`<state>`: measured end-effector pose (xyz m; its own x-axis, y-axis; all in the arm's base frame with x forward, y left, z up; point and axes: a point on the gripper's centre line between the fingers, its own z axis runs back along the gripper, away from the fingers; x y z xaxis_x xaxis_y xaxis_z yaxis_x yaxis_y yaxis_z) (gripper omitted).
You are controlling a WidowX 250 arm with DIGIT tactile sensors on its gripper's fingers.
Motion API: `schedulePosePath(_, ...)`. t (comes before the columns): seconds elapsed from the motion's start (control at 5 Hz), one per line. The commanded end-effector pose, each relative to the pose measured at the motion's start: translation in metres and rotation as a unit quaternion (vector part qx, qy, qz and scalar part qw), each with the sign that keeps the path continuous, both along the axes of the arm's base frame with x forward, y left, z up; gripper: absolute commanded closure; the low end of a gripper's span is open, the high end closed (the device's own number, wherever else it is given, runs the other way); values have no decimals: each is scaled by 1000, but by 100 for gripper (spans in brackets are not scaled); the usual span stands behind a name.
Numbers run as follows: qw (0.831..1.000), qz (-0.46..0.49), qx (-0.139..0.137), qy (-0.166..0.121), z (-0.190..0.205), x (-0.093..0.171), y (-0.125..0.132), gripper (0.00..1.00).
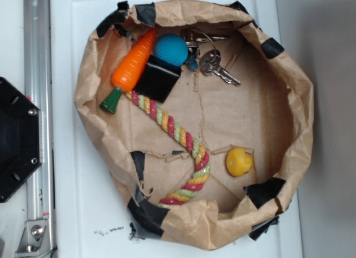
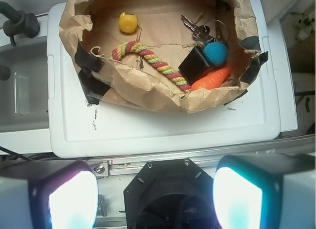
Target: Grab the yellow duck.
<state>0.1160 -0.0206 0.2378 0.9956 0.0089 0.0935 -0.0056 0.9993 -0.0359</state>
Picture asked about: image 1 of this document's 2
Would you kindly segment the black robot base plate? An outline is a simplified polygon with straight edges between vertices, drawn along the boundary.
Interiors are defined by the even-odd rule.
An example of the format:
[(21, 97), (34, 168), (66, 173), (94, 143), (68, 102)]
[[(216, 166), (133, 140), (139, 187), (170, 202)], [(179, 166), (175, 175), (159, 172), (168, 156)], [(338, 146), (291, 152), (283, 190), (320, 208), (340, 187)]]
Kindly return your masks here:
[(42, 163), (41, 110), (1, 77), (1, 203)]

